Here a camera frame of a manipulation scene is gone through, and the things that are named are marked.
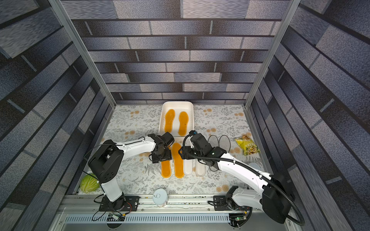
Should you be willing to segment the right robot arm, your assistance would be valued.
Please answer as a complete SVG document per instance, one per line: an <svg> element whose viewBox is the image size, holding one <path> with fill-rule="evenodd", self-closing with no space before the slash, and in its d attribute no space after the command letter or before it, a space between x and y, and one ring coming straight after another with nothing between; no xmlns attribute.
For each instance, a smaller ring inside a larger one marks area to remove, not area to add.
<svg viewBox="0 0 370 231"><path fill-rule="evenodd" d="M233 186L223 200L213 203L215 209L242 211L247 217L252 209L260 209L278 223L283 224L289 219L298 225L304 224L294 197L281 175L274 176L240 162L226 150L212 147L202 134L195 131L184 138L179 154L183 159L196 159L215 170L231 174L254 190L254 193L249 193Z"/></svg>

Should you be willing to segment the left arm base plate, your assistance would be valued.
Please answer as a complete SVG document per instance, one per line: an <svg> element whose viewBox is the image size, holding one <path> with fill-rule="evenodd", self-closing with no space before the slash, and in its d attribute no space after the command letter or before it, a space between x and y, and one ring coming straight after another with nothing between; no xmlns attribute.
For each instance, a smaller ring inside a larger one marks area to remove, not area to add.
<svg viewBox="0 0 370 231"><path fill-rule="evenodd" d="M111 202L107 196L104 196L99 203L100 212L132 212L137 211L139 196L121 196L115 202Z"/></svg>

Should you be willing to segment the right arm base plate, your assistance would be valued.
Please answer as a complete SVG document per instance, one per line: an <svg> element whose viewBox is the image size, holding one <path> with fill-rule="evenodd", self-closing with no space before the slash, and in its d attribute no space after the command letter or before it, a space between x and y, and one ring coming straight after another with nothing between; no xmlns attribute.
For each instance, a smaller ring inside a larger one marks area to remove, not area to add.
<svg viewBox="0 0 370 231"><path fill-rule="evenodd" d="M215 195L212 204L214 205L215 211L231 211L226 203L224 195Z"/></svg>

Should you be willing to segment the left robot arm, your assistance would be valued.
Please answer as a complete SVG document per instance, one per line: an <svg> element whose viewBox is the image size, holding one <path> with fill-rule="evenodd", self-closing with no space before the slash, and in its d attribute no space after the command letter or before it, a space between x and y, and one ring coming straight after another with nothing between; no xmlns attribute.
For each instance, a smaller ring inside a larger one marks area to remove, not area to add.
<svg viewBox="0 0 370 231"><path fill-rule="evenodd" d="M127 142L107 140L89 159L88 166L97 177L108 201L122 208L125 204L124 193L116 179L121 163L142 153L150 153L153 164L171 160L170 146L173 143L174 137L168 132L163 135L149 134Z"/></svg>

